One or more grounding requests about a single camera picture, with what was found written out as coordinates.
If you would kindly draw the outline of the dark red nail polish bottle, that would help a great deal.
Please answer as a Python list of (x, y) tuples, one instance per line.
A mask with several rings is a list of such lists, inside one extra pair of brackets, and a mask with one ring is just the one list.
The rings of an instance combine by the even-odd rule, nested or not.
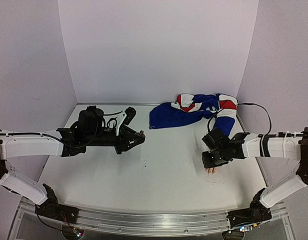
[(145, 134), (144, 134), (144, 131), (143, 131), (143, 130), (141, 130), (141, 131), (139, 132), (139, 136), (142, 137), (142, 138), (145, 138)]

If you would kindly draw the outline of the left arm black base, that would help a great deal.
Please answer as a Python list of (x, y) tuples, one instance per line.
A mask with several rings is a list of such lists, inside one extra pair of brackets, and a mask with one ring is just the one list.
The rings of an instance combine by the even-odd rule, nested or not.
[(42, 216), (64, 221), (68, 224), (75, 224), (78, 219), (79, 209), (73, 206), (59, 204), (54, 190), (45, 183), (42, 186), (46, 191), (47, 200), (35, 207), (35, 213), (39, 217)]

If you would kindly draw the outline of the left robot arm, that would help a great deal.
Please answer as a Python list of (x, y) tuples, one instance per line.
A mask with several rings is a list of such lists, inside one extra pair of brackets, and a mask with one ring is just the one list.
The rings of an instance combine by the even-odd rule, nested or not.
[(86, 152), (87, 147), (113, 147), (118, 155), (145, 142), (143, 131), (128, 125), (136, 110), (128, 107), (107, 115), (96, 106), (88, 106), (69, 128), (49, 132), (11, 132), (0, 129), (0, 185), (41, 207), (50, 218), (61, 214), (61, 206), (53, 189), (18, 174), (8, 159), (30, 156), (73, 157)]

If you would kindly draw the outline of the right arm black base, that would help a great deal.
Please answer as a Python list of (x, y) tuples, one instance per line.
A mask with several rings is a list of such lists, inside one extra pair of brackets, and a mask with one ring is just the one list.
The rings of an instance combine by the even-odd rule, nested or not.
[(265, 188), (256, 193), (248, 208), (228, 212), (227, 219), (230, 222), (231, 229), (246, 225), (260, 224), (272, 218), (270, 208), (266, 208), (260, 202), (260, 197), (264, 190)]

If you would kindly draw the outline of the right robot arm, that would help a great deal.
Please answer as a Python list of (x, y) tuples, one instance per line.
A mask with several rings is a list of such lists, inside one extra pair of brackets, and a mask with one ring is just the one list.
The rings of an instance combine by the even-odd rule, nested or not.
[(276, 185), (265, 188), (256, 198), (267, 209), (296, 191), (308, 187), (308, 127), (301, 132), (266, 135), (239, 132), (233, 138), (216, 128), (206, 134), (202, 141), (209, 148), (202, 153), (202, 162), (206, 169), (247, 158), (282, 158), (299, 162), (296, 170)]

